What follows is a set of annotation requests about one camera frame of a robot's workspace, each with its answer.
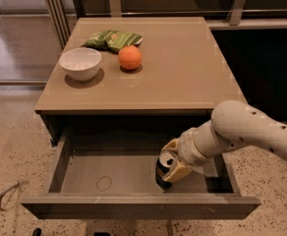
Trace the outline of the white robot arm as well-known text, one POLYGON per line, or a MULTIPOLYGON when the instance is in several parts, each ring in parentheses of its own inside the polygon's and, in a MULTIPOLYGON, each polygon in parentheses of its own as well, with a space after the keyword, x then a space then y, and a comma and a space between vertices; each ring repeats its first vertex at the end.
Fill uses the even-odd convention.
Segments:
POLYGON ((209 121, 162 148, 155 167, 156 182, 167 189, 212 158, 246 146, 263 148, 287 161, 287 124, 241 101, 223 101, 213 109, 209 121))

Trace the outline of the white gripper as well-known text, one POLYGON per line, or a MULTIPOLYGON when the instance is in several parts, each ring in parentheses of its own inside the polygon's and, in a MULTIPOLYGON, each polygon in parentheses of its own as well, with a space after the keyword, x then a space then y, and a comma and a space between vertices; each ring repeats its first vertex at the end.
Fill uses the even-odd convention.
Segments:
POLYGON ((200 167, 206 164, 211 159, 211 155, 207 154, 211 144, 210 135, 209 127, 191 128, 183 132, 179 140, 173 139, 166 144, 160 153, 178 153, 183 161, 174 161, 162 180, 175 183, 188 176, 193 171, 192 166, 200 167))

